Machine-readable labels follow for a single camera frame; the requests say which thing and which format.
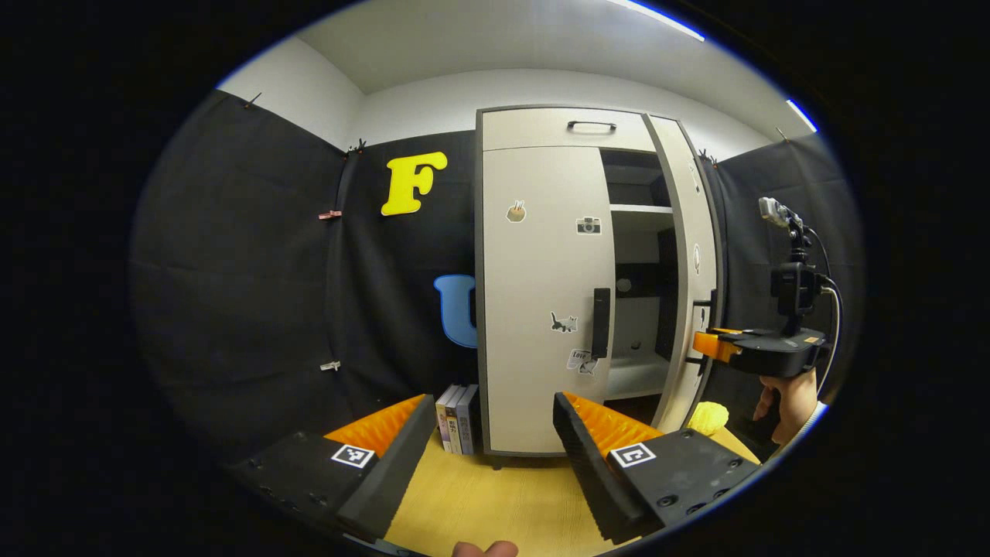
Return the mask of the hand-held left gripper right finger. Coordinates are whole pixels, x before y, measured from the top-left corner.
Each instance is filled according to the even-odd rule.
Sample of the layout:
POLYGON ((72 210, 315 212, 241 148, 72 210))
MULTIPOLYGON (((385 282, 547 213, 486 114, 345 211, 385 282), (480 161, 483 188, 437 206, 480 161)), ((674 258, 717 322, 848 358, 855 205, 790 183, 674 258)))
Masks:
POLYGON ((758 469, 693 428, 663 433, 570 392, 552 422, 603 539, 621 545, 676 528, 758 469))

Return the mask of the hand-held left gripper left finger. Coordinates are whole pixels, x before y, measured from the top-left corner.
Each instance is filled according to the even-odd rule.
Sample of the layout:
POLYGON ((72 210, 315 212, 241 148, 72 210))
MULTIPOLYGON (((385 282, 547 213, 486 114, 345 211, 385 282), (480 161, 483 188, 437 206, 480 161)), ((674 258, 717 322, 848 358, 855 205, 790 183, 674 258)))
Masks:
POLYGON ((295 432, 227 469, 308 528, 378 542, 405 497, 435 417, 434 396, 417 395, 333 432, 295 432))

